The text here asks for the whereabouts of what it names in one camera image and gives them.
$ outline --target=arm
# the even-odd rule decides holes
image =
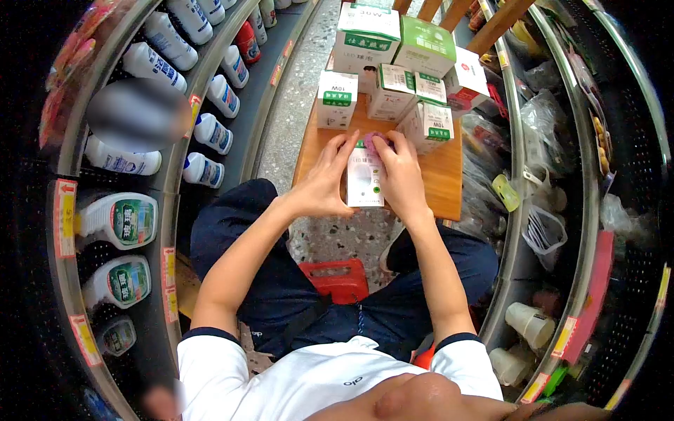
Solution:
[[[289,193],[267,210],[227,249],[206,274],[190,328],[217,327],[237,334],[237,311],[253,278],[281,234],[299,216],[353,215],[340,198],[342,172],[358,140],[339,135],[328,142],[316,165]]]
[[[381,190],[415,244],[435,343],[455,333],[475,333],[466,292],[426,204],[417,151],[403,134],[390,131],[386,135],[395,143],[395,152],[381,138],[373,139],[386,167]]]

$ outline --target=hand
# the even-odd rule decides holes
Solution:
[[[396,146],[395,152],[379,136],[372,138],[386,169],[379,178],[381,191],[393,212],[409,227],[429,214],[432,217],[433,212],[426,204],[417,149],[400,132],[389,131],[386,136]]]
[[[313,168],[289,193],[283,196],[294,217],[341,216],[347,218],[354,210],[340,197],[340,181],[348,157],[358,142],[359,131],[333,137],[321,151]]]

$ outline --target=red stool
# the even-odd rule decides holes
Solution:
[[[332,295],[335,304],[354,304],[369,295],[365,268],[360,259],[300,263],[299,268],[321,295]],[[348,269],[340,275],[315,276],[312,272],[327,269]]]

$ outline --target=green and white box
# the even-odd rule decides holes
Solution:
[[[316,94],[318,127],[347,130],[358,100],[358,75],[321,70]]]
[[[342,3],[333,48],[334,71],[358,73],[358,91],[371,94],[380,63],[390,64],[400,44],[398,12]]]
[[[404,67],[380,64],[374,91],[368,96],[367,118],[398,121],[414,99],[415,75]]]
[[[487,76],[480,58],[472,51],[456,47],[456,64],[444,77],[447,103],[457,119],[490,98]]]
[[[365,148],[358,140],[346,164],[346,205],[350,207],[384,206],[384,194],[381,192],[379,155]]]
[[[452,110],[448,106],[419,102],[396,127],[417,147],[419,155],[428,154],[454,138]]]
[[[402,40],[393,64],[441,79],[456,62],[452,34],[438,25],[402,16]]]

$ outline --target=white cup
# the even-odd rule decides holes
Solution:
[[[533,350],[544,346],[555,333],[554,319],[521,302],[513,302],[508,306],[505,322],[522,335]]]
[[[522,359],[510,354],[503,348],[495,348],[489,353],[489,361],[496,372],[496,378],[503,386],[520,384],[530,365]]]

